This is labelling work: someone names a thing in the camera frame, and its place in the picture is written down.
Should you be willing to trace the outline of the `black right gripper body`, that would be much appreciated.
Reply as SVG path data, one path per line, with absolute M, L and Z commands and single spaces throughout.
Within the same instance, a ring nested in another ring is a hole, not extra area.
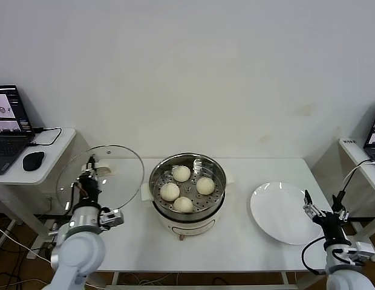
M 342 229 L 343 220 L 335 213 L 324 213 L 323 216 L 314 216 L 313 222 L 322 228 L 325 242 L 324 247 L 333 245 L 350 245 L 350 241 L 345 237 Z

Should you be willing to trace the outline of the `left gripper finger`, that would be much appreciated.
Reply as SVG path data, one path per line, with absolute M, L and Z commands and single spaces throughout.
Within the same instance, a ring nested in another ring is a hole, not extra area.
M 95 163 L 96 163 L 95 157 L 94 155 L 91 155 L 88 158 L 88 161 L 86 162 L 86 164 L 84 165 L 83 174 L 86 174 L 86 176 L 89 178 L 95 178 L 95 176 L 97 175 Z

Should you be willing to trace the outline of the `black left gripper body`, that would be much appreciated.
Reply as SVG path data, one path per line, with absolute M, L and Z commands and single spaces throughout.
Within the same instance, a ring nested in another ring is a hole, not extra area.
M 94 202 L 98 203 L 99 194 L 102 192 L 99 189 L 98 180 L 95 177 L 80 176 L 79 183 L 79 202 Z

